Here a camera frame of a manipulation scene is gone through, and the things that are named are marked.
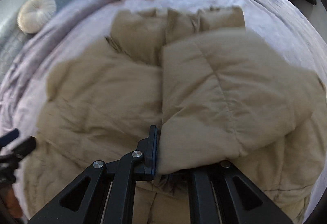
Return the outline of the beige puffer jacket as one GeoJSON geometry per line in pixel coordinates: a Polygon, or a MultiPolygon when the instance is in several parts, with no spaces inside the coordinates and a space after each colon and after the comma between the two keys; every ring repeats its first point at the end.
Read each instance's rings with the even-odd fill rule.
{"type": "Polygon", "coordinates": [[[137,185],[134,223],[189,223],[177,172],[224,159],[302,223],[325,163],[326,89],[247,29],[240,8],[120,11],[108,38],[56,65],[24,172],[29,215],[151,125],[158,171],[137,185]]]}

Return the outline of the grey padded headboard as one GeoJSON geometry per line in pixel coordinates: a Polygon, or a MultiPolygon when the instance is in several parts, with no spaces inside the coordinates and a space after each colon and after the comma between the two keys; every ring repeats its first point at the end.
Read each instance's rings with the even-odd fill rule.
{"type": "Polygon", "coordinates": [[[1,25],[1,79],[24,45],[73,0],[27,0],[1,25]]]}

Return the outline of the round cream pillow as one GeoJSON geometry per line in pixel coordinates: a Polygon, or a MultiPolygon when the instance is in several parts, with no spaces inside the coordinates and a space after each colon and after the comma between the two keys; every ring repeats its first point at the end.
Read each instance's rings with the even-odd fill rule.
{"type": "Polygon", "coordinates": [[[56,12],[55,0],[27,0],[18,12],[18,27],[25,34],[36,34],[51,20],[56,12]]]}

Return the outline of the lavender bed blanket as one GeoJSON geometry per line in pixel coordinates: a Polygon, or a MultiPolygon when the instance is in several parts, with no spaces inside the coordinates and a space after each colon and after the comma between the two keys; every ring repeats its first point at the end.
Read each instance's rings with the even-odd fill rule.
{"type": "MultiPolygon", "coordinates": [[[[118,12],[172,9],[185,13],[240,8],[245,27],[291,65],[317,73],[326,89],[326,43],[307,18],[287,0],[74,0],[27,42],[1,84],[1,133],[13,128],[22,137],[38,132],[53,68],[74,60],[110,36],[118,12]]],[[[18,171],[16,195],[27,217],[24,172],[18,171]]]]}

